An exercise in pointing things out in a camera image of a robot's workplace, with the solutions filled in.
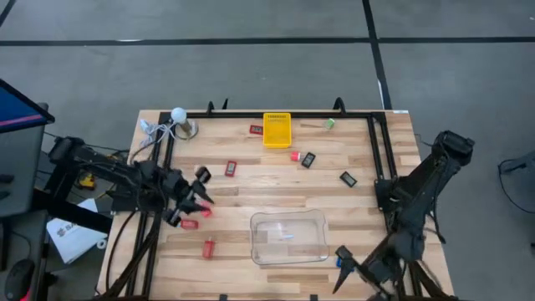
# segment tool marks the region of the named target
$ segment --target computer screen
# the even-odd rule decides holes
[[[0,133],[51,122],[52,115],[0,79]]]

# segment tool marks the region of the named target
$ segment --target wooden table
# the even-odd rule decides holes
[[[155,123],[159,114],[156,110],[142,110],[139,118]],[[386,117],[398,174],[407,175],[420,163],[410,117],[392,111],[387,111]],[[250,125],[262,124],[260,119],[196,121],[201,128],[198,136],[175,143],[171,166],[182,169],[189,180],[198,166],[208,167],[212,179],[207,189],[216,205],[209,218],[190,215],[200,222],[197,231],[162,223],[150,298],[218,299],[224,293],[230,300],[309,299],[310,294],[317,294],[320,300],[367,299],[373,290],[356,275],[350,276],[335,295],[331,294],[339,275],[336,248],[344,244],[355,259],[362,261],[385,237],[383,214],[376,207],[376,173],[366,120],[336,120],[334,128],[326,130],[324,120],[292,119],[293,144],[282,150],[264,148],[262,137],[249,133]],[[145,138],[138,124],[139,121],[132,150],[138,149]],[[380,135],[378,141],[381,155],[385,156]],[[160,160],[166,144],[162,143]],[[290,151],[310,151],[317,157],[308,170],[290,160]],[[137,159],[149,152],[142,152]],[[237,162],[233,178],[223,175],[229,160]],[[339,179],[344,171],[358,180],[355,187],[349,188]],[[274,266],[258,266],[251,260],[249,222],[254,213],[310,209],[321,210],[327,218],[327,260]],[[109,246],[127,216],[115,216]],[[138,221],[136,215],[120,238],[111,266],[112,282],[130,261]],[[209,237],[216,241],[216,248],[213,259],[205,260],[201,250]],[[101,292],[105,291],[109,255],[110,247],[99,278]],[[424,259],[445,292],[453,293],[444,253],[434,235],[427,238]],[[141,291],[144,268],[142,263],[137,293]]]

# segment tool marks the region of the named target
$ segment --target yellow plastic crate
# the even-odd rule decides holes
[[[264,146],[287,148],[292,144],[290,113],[264,113]]]

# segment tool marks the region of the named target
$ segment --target black floor stripe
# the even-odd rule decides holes
[[[181,45],[265,45],[369,43],[369,38],[177,38],[73,41],[0,41],[0,46],[181,46]]]
[[[535,43],[535,37],[378,38],[379,43]]]
[[[369,43],[371,44],[371,52],[374,55],[375,73],[379,81],[379,88],[381,98],[383,100],[383,109],[392,110],[392,102],[390,100],[390,93],[388,91],[388,84],[386,83],[385,66],[381,58],[381,51],[377,40],[377,33],[375,32],[374,16],[371,12],[369,0],[362,0],[364,7],[364,15],[366,17],[366,25],[368,26]]]
[[[2,14],[0,14],[0,27],[2,27],[2,24],[6,21],[6,18],[8,18],[8,14],[11,12],[11,9],[13,8],[13,5],[15,5],[16,1],[17,0],[9,0],[8,4],[6,4]]]

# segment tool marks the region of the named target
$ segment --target concrete floor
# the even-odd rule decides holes
[[[7,0],[0,0],[0,5]],[[384,37],[535,36],[535,2],[371,0]],[[368,34],[353,0],[17,0],[0,40],[243,38]],[[535,43],[381,44],[393,108],[409,110],[432,141],[450,129],[476,141],[472,163],[439,201],[456,294],[475,300],[533,300],[535,218],[501,192],[497,164],[535,149]],[[367,43],[130,47],[1,47],[0,77],[50,104],[48,131],[89,143],[130,146],[141,109],[382,107]],[[47,151],[52,141],[45,139]],[[422,146],[421,155],[429,150]],[[508,176],[513,199],[530,200],[535,176]],[[88,298],[103,253],[61,268],[51,300]]]

